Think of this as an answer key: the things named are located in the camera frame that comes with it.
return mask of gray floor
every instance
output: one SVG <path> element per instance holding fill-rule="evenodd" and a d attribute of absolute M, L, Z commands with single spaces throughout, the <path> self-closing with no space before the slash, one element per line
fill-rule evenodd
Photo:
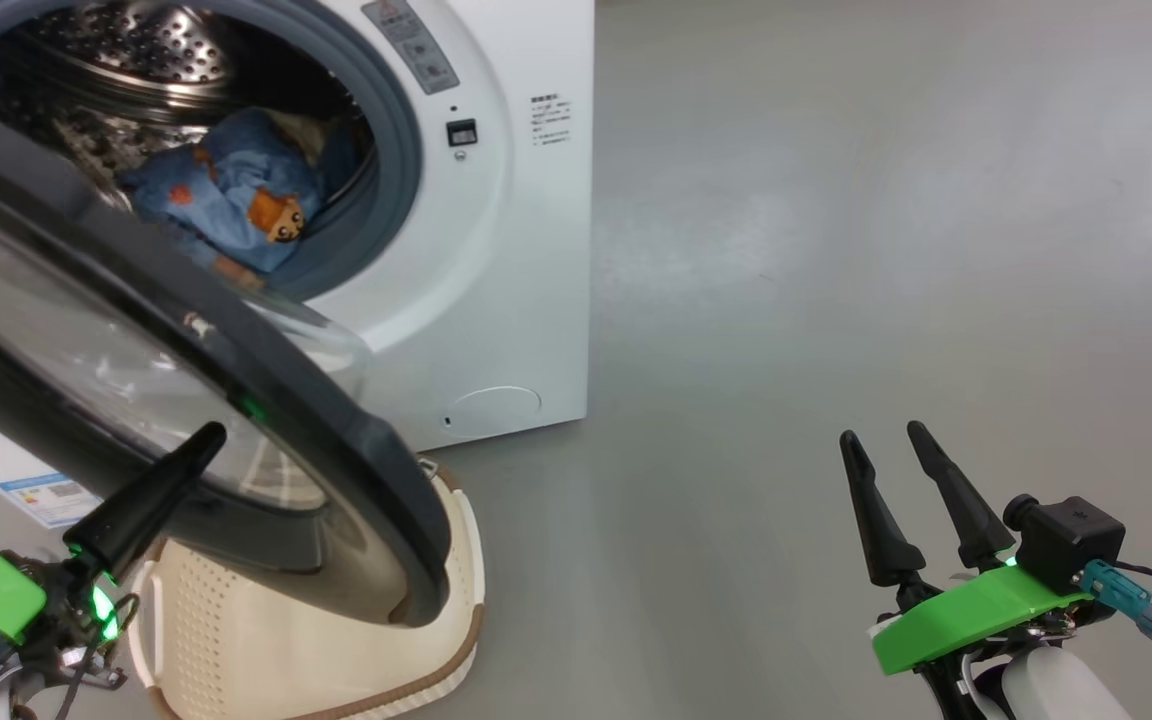
<path fill-rule="evenodd" d="M 931 579 L 910 418 L 991 502 L 1079 493 L 1152 564 L 1152 1 L 599 10 L 590 418 L 440 452 L 488 624 L 412 720 L 935 717 L 867 650 L 844 429 Z M 1129 623 L 1071 647 L 1152 717 Z"/>

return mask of blue clothing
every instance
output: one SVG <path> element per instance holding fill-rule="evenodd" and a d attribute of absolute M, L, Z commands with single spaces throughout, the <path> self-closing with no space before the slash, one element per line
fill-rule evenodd
<path fill-rule="evenodd" d="M 270 242 L 247 218 L 256 191 L 294 195 L 314 218 L 323 205 L 319 182 L 301 152 L 276 132 L 274 120 L 257 108 L 240 109 L 196 146 L 152 156 L 123 173 L 132 207 L 142 218 L 167 223 L 180 249 L 210 265 L 219 253 L 257 272 L 270 273 L 296 252 L 294 242 Z"/>

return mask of white laundry basket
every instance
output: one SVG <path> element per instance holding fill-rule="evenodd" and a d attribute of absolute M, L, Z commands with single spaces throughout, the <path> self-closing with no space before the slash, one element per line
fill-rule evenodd
<path fill-rule="evenodd" d="M 172 720 L 380 720 L 439 700 L 473 662 L 483 624 L 479 530 L 465 492 L 426 465 L 452 526 L 450 596 L 433 624 L 372 626 L 270 591 L 167 541 L 132 581 L 132 664 Z"/>

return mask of stainless steel drum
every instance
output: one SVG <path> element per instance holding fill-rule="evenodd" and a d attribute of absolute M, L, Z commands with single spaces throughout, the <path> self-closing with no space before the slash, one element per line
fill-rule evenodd
<path fill-rule="evenodd" d="M 67 156 L 123 206 L 120 173 L 253 105 L 343 120 L 359 142 L 370 137 L 332 73 L 223 15 L 150 0 L 92 3 L 0 37 L 0 120 Z"/>

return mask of sticker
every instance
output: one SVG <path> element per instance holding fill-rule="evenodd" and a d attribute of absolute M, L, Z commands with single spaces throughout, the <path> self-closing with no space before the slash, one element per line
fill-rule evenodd
<path fill-rule="evenodd" d="M 420 83 L 425 94 L 434 94 L 461 85 L 456 70 L 452 69 L 442 47 L 411 9 L 407 0 L 380 0 L 379 3 L 362 6 L 371 24 L 385 36 Z"/>
<path fill-rule="evenodd" d="M 558 92 L 531 99 L 531 146 L 558 145 L 571 141 L 573 101 Z"/>
<path fill-rule="evenodd" d="M 68 528 L 100 505 L 99 497 L 60 473 L 1 482 L 0 493 L 47 529 Z"/>

